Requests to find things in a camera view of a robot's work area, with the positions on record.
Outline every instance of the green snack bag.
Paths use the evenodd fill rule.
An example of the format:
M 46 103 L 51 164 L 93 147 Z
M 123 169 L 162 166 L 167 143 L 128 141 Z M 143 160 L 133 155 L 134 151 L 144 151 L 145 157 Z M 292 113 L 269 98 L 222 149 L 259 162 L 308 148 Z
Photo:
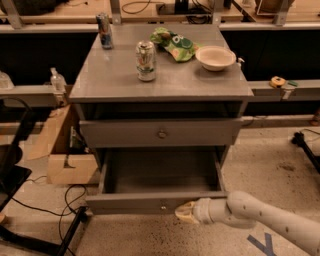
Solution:
M 150 40 L 163 47 L 177 62 L 190 60 L 199 48 L 199 45 L 189 39 L 163 27 L 156 28 Z

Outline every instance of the white bowl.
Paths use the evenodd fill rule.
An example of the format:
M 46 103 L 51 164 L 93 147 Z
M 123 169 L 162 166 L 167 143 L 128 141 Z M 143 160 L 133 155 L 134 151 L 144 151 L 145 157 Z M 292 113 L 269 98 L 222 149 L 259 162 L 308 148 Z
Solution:
M 236 61 L 236 55 L 220 46 L 203 46 L 196 51 L 196 58 L 202 66 L 210 71 L 220 71 Z

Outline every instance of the drawer front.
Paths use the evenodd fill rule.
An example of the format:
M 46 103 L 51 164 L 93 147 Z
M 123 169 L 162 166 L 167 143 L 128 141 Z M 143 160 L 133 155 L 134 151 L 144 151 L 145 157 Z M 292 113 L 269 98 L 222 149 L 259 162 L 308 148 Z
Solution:
M 227 192 L 99 194 L 87 196 L 93 214 L 174 214 L 178 206 L 199 198 L 226 198 Z
M 172 214 L 192 200 L 225 198 L 215 152 L 180 149 L 109 151 L 101 170 L 99 193 L 86 198 L 92 212 Z
M 231 145 L 241 119 L 200 121 L 81 121 L 91 148 Z

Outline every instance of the label on can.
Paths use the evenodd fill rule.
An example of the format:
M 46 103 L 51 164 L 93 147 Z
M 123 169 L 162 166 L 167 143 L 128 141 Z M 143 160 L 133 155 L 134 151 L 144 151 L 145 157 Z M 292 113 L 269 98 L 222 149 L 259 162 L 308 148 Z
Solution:
M 151 81 L 156 78 L 156 51 L 151 41 L 140 41 L 136 47 L 138 78 Z
M 105 13 L 100 13 L 96 16 L 96 20 L 99 28 L 99 35 L 101 45 L 104 49 L 113 48 L 112 43 L 112 31 L 109 23 L 109 17 Z

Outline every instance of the drawer knob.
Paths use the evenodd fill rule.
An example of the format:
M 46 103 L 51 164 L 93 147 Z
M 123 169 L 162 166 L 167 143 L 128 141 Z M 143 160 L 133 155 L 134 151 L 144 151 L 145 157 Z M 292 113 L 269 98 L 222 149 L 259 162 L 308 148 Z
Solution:
M 158 137 L 160 138 L 160 139 L 164 139 L 164 138 L 166 138 L 168 136 L 168 134 L 165 132 L 165 131 L 163 131 L 163 130 L 160 130 L 159 132 L 158 132 Z

